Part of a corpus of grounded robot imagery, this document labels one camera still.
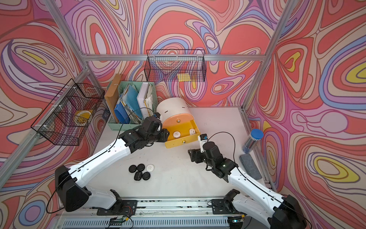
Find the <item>yellow drawer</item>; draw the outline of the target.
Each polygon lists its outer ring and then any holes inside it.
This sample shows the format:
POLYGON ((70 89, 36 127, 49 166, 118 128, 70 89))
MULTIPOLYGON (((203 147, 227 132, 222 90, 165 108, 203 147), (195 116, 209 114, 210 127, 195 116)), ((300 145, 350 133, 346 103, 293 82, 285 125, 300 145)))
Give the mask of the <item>yellow drawer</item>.
POLYGON ((175 127, 169 127, 167 130, 170 132, 170 135, 168 137, 167 142, 165 142, 166 148, 175 148, 178 146, 186 145, 188 143, 192 143, 194 141, 198 140, 198 137, 200 135, 200 131, 197 127, 197 124, 194 120, 191 120, 190 122, 183 123, 180 125, 177 125, 175 127), (196 134, 190 135, 189 130, 195 129, 196 134), (179 131, 181 133, 181 137, 176 139, 173 137, 173 132, 179 131))

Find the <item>orange top drawer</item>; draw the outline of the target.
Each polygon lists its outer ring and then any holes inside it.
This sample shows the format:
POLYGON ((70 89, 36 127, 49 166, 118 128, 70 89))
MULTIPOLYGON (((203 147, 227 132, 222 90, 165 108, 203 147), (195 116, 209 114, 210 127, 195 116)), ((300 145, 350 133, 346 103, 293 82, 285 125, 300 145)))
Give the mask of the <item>orange top drawer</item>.
POLYGON ((190 122, 191 120, 194 120, 192 114, 189 113, 176 114, 164 120, 163 128, 167 129, 169 127, 175 127, 177 125, 190 122))

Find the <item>white oblong earphone case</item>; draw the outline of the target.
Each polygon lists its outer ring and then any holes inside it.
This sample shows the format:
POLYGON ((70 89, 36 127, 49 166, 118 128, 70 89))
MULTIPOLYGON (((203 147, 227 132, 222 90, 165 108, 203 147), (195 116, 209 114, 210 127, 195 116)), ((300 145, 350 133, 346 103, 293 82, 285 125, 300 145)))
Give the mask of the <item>white oblong earphone case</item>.
POLYGON ((192 128, 189 130, 189 133, 190 133, 190 135, 194 135, 194 134, 196 134, 196 131, 195 131, 195 129, 192 128))

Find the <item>white three-drawer cabinet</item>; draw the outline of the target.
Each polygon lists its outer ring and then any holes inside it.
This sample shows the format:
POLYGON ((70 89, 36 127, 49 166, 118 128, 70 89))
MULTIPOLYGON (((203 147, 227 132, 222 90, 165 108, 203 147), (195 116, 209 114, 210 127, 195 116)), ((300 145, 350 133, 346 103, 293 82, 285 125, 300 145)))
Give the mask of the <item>white three-drawer cabinet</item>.
POLYGON ((192 114, 182 98, 169 98, 158 104, 156 111, 160 114, 160 120, 163 123, 165 119, 173 115, 189 113, 192 114))

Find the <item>black oblong earphone case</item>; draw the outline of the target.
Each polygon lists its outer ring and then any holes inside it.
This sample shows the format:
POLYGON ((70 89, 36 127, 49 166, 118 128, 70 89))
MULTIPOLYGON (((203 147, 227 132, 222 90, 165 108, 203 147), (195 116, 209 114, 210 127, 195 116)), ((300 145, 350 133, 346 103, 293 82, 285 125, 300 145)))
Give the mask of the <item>black oblong earphone case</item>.
POLYGON ((142 177, 143 177, 143 172, 141 172, 141 171, 137 171, 137 172, 135 173, 135 175, 134 175, 133 179, 134 179, 135 181, 140 181, 140 180, 142 179, 142 177))

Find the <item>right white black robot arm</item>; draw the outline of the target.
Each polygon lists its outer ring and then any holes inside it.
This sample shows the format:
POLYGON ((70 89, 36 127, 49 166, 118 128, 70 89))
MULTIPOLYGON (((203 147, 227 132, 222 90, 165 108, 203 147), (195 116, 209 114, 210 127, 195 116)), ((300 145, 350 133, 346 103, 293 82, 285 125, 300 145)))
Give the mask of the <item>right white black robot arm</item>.
POLYGON ((309 225, 293 196, 284 197, 266 188, 233 160, 223 157, 214 142, 205 142, 188 154, 192 162, 205 163, 208 171, 235 186, 225 196, 234 211, 251 216, 269 229, 305 229, 309 225))

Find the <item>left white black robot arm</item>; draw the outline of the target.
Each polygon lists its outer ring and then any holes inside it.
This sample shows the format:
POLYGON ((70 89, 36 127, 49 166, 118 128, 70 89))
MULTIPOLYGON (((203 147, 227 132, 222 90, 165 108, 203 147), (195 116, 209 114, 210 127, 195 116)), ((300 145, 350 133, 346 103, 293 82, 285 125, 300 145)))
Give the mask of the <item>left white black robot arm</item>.
POLYGON ((118 134, 106 148, 69 168, 60 166, 55 171, 55 187, 64 210, 80 208, 113 209, 121 204, 119 194, 111 190, 98 190, 89 182, 118 160, 155 142, 165 143, 169 131, 163 128, 160 114, 147 117, 141 125, 118 134))

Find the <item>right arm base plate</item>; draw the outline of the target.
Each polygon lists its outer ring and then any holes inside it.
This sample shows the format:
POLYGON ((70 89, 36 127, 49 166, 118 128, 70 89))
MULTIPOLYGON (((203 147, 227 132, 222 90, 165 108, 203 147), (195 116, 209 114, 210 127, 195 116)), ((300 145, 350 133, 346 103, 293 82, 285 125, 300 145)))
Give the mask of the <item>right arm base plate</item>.
POLYGON ((232 202, 223 198, 212 199, 209 206, 211 206, 214 215, 240 214, 240 212, 234 208, 232 202))

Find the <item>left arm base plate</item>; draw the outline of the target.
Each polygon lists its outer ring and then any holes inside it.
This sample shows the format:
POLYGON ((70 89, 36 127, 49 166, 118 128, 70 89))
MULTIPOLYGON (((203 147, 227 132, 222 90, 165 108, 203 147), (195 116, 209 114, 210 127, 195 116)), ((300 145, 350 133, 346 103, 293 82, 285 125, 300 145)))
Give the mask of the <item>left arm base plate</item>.
POLYGON ((109 209, 97 209, 98 216, 133 216, 137 209, 137 200, 118 200, 109 209))

